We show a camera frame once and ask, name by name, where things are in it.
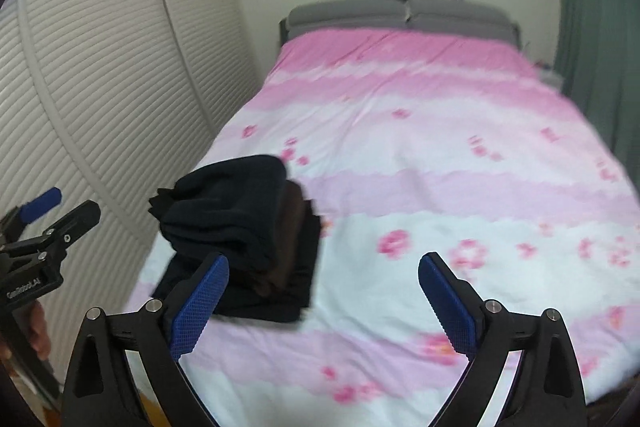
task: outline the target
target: silver screw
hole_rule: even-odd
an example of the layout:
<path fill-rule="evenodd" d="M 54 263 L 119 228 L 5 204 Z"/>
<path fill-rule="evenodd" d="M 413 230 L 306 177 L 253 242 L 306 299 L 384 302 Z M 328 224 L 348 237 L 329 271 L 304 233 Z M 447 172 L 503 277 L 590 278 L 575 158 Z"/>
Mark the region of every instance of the silver screw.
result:
<path fill-rule="evenodd" d="M 553 321 L 560 320 L 560 312 L 558 310 L 553 309 L 553 308 L 549 308 L 546 311 L 546 316 L 549 317 Z"/>
<path fill-rule="evenodd" d="M 86 318 L 88 318 L 90 321 L 94 321 L 100 316 L 100 313 L 102 313 L 100 311 L 100 308 L 91 308 L 86 312 Z"/>
<path fill-rule="evenodd" d="M 494 300 L 487 301 L 484 307 L 492 313 L 498 313 L 502 310 L 502 305 L 500 304 L 500 302 Z"/>
<path fill-rule="evenodd" d="M 145 304 L 145 310 L 148 312 L 157 312 L 162 308 L 162 301 L 160 299 L 151 299 Z"/>

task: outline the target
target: pink and white bedspread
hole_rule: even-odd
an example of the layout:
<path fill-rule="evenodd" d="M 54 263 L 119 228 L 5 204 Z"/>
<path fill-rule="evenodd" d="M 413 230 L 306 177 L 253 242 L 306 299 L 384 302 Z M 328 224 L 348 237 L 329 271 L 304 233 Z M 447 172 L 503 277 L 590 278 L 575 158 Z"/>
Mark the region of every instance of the pink and white bedspread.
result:
<path fill-rule="evenodd" d="M 466 364 L 418 285 L 427 251 L 511 311 L 559 309 L 589 401 L 640 367 L 635 192 L 572 103 L 508 44 L 305 34 L 198 167 L 261 153 L 316 200 L 323 240 L 301 324 L 212 319 L 182 357 L 223 427 L 427 425 Z M 158 237 L 129 310 L 172 254 Z"/>

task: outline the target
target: blue textured pad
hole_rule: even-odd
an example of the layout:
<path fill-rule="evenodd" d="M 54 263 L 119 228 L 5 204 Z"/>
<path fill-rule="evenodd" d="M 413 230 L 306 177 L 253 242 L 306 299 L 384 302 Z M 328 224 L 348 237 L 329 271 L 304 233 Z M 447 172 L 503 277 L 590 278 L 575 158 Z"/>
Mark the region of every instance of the blue textured pad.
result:
<path fill-rule="evenodd" d="M 175 315 L 169 351 L 177 362 L 190 353 L 215 309 L 229 281 L 229 261 L 219 256 L 202 278 L 182 309 Z"/>
<path fill-rule="evenodd" d="M 418 281 L 453 349 L 473 359 L 478 350 L 473 317 L 428 255 L 420 260 Z"/>
<path fill-rule="evenodd" d="M 54 206 L 58 206 L 60 201 L 62 201 L 60 189 L 57 187 L 50 188 L 33 201 L 20 207 L 20 219 L 25 225 L 30 225 L 44 216 Z"/>

